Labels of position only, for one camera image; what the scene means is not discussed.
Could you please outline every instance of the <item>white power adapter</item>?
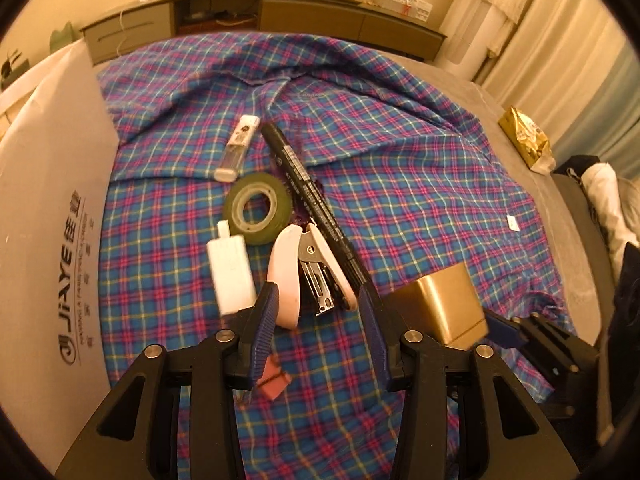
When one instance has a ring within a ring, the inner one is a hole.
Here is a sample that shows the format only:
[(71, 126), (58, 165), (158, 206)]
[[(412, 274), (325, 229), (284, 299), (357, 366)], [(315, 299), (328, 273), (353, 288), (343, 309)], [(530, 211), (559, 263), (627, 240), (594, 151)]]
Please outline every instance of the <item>white power adapter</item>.
[(229, 235), (229, 222), (218, 222), (218, 238), (207, 243), (211, 279), (220, 316), (255, 304), (254, 277), (242, 235)]

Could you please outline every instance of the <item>stapler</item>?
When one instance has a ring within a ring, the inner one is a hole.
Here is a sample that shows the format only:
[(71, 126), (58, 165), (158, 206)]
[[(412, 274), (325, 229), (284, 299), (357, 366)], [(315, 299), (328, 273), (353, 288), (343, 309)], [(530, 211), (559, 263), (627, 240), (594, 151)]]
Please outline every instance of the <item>stapler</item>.
[(298, 325), (301, 281), (314, 298), (316, 316), (336, 306), (347, 310), (358, 307), (351, 285), (313, 223), (309, 223), (306, 230), (299, 225), (289, 225), (278, 235), (271, 250), (267, 280), (276, 283), (280, 290), (276, 324), (283, 328), (292, 330)]

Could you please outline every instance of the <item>green tape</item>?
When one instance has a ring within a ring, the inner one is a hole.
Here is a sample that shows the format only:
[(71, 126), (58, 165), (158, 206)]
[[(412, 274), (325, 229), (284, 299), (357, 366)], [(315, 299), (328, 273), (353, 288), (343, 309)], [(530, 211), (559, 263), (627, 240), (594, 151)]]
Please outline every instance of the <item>green tape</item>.
[[(244, 217), (244, 206), (254, 196), (265, 195), (269, 212), (258, 223), (249, 223)], [(226, 196), (222, 216), (229, 222), (232, 235), (244, 236), (247, 245), (273, 242), (289, 225), (293, 202), (285, 185), (269, 173), (252, 173), (238, 180)]]

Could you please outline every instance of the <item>blue and pink checkered fabric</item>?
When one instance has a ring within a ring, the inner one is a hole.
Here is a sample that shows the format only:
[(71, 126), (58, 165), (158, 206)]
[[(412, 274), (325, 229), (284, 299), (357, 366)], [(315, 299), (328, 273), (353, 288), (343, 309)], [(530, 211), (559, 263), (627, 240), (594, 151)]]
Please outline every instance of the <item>blue and pink checkered fabric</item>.
[[(121, 139), (100, 248), (112, 383), (146, 345), (190, 346), (222, 326), (205, 245), (230, 187), (213, 172), (242, 114), (276, 123), (299, 147), (381, 294), (466, 262), (485, 307), (569, 325), (534, 202), (478, 119), (375, 51), (303, 35), (192, 36), (120, 58), (100, 82)], [(257, 135), (243, 173), (270, 167)], [(248, 252), (259, 288), (270, 246)], [(256, 393), (236, 402), (248, 478), (387, 478), (402, 394), (376, 382), (358, 313), (303, 314), (295, 332), (276, 330), (274, 352), (293, 378), (288, 389), (274, 402)], [(535, 398), (548, 394), (519, 354), (504, 358)], [(178, 455), (188, 478), (183, 397)], [(453, 452), (454, 410), (449, 425)]]

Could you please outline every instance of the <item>black pen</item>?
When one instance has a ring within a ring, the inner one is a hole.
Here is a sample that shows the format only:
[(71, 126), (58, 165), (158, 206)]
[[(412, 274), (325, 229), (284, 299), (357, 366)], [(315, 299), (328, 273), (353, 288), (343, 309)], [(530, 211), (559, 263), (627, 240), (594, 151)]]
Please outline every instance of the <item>black pen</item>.
[(282, 168), (292, 190), (300, 197), (306, 211), (318, 226), (334, 253), (356, 296), (360, 287), (371, 282), (369, 272), (358, 257), (355, 248), (344, 235), (322, 194), (311, 180), (282, 131), (271, 123), (260, 128), (265, 142), (273, 153), (276, 164)]

